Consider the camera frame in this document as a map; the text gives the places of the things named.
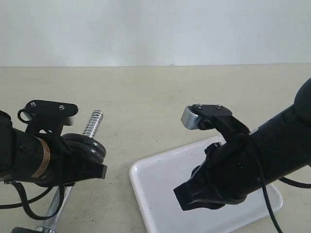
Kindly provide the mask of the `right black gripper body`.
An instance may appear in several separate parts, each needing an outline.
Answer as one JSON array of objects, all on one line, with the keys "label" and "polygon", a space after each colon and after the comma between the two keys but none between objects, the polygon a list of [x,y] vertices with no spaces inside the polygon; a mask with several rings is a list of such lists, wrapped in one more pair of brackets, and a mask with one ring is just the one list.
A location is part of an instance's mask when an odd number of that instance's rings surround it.
[{"label": "right black gripper body", "polygon": [[212,144],[205,153],[205,160],[193,169],[191,180],[213,188],[213,202],[219,206],[239,204],[265,184],[265,150],[259,144]]}]

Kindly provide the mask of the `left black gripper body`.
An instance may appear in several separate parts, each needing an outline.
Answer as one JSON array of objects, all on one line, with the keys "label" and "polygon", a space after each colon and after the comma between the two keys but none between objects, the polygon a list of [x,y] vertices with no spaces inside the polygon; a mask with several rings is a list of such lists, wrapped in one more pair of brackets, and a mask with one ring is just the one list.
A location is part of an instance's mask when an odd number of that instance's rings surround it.
[{"label": "left black gripper body", "polygon": [[72,186],[80,182],[80,172],[84,158],[73,155],[70,147],[60,137],[46,136],[51,152],[51,160],[47,169],[46,187],[58,185]]}]

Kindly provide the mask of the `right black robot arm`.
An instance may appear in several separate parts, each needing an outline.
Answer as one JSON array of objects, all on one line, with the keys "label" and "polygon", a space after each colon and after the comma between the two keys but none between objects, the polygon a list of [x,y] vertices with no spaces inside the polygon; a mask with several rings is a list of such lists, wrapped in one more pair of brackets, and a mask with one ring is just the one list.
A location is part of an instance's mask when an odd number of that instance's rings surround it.
[{"label": "right black robot arm", "polygon": [[190,130],[216,129],[225,143],[212,143],[204,162],[174,189],[182,210],[219,209],[311,162],[311,83],[293,105],[250,131],[220,105],[187,106],[182,123]]}]

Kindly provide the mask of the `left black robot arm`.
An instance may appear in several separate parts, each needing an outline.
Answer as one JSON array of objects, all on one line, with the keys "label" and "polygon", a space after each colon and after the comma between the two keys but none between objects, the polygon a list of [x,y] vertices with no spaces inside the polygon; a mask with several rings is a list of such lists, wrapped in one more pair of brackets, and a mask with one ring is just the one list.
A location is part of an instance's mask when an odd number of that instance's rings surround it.
[{"label": "left black robot arm", "polygon": [[23,132],[11,117],[0,113],[0,179],[35,183],[41,187],[70,186],[104,179],[105,147],[82,134]]}]

